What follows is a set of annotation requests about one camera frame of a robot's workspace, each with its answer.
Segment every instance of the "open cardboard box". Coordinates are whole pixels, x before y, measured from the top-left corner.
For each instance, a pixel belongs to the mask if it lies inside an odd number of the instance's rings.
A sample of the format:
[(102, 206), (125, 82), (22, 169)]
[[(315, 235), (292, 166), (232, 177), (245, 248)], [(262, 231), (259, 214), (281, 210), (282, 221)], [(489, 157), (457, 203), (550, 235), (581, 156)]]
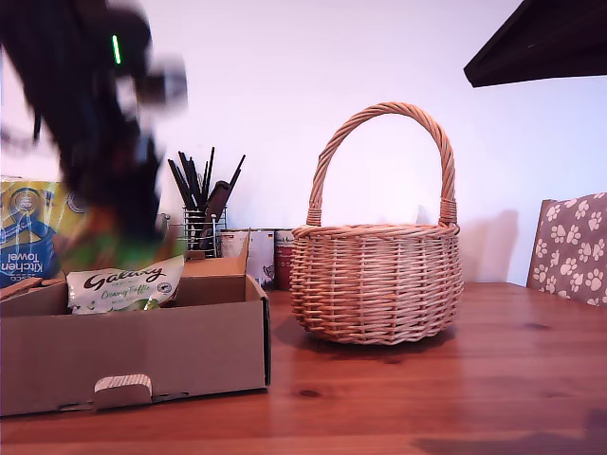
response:
[(268, 301), (247, 256), (188, 254), (174, 308), (71, 315), (65, 282), (0, 301), (0, 415), (266, 388)]

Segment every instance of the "cardboard flap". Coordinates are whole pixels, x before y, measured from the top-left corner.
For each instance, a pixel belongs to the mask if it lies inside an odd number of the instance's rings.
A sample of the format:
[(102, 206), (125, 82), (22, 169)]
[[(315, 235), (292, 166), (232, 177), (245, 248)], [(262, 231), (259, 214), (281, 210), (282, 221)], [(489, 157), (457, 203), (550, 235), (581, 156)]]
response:
[(152, 403), (152, 380), (145, 374), (107, 376), (95, 384), (97, 410)]
[(182, 277), (244, 277), (247, 274), (249, 239), (250, 232), (237, 258), (196, 259), (195, 254), (188, 254)]

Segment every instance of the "wicker basket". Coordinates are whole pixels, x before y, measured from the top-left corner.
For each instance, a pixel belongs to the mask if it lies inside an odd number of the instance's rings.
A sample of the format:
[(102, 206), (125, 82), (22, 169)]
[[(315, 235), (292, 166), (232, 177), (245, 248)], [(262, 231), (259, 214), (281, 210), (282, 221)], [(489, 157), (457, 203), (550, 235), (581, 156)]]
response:
[[(362, 122), (382, 114), (417, 120), (441, 155), (438, 225), (321, 227), (322, 186), (333, 154)], [(340, 343), (394, 345), (453, 322), (463, 289), (453, 197), (453, 153), (442, 128), (403, 102), (351, 117), (319, 157), (305, 226), (294, 230), (293, 312), (306, 331)]]

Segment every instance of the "tin can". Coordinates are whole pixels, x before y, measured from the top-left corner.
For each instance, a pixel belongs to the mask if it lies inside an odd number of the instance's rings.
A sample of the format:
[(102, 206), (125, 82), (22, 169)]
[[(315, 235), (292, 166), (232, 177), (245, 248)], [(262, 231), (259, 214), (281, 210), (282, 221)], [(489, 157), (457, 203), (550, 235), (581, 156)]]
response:
[(292, 230), (276, 231), (276, 289), (288, 291), (290, 289), (291, 256), (295, 237)]

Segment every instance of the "paper packaging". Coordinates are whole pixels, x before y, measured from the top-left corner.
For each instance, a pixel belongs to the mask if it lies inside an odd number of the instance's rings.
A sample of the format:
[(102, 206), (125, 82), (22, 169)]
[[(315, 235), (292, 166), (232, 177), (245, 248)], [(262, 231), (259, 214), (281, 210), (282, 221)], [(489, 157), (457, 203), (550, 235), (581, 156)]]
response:
[(5, 180), (1, 188), (0, 287), (61, 277), (52, 237), (72, 231), (86, 207), (57, 182)]
[(175, 308), (68, 315), (65, 282), (0, 301), (0, 415), (268, 387), (268, 301), (247, 244), (238, 258), (188, 253)]

